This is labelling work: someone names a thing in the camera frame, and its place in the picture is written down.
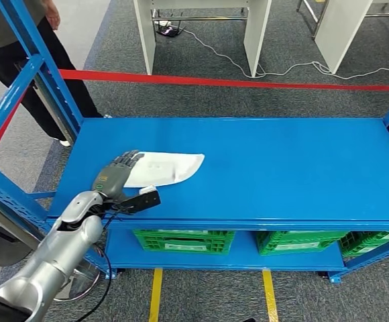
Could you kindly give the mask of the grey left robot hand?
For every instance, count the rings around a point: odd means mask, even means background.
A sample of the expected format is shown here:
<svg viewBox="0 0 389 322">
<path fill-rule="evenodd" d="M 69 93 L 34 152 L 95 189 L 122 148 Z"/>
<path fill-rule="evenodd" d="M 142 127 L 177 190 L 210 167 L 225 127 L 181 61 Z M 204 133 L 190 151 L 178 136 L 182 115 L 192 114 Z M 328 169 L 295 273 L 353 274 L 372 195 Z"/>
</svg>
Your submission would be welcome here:
<svg viewBox="0 0 389 322">
<path fill-rule="evenodd" d="M 143 157 L 144 154 L 138 150 L 124 152 L 116 156 L 99 172 L 93 181 L 91 190 L 115 203 L 125 201 L 126 196 L 123 192 L 124 185 L 134 165 Z"/>
</svg>

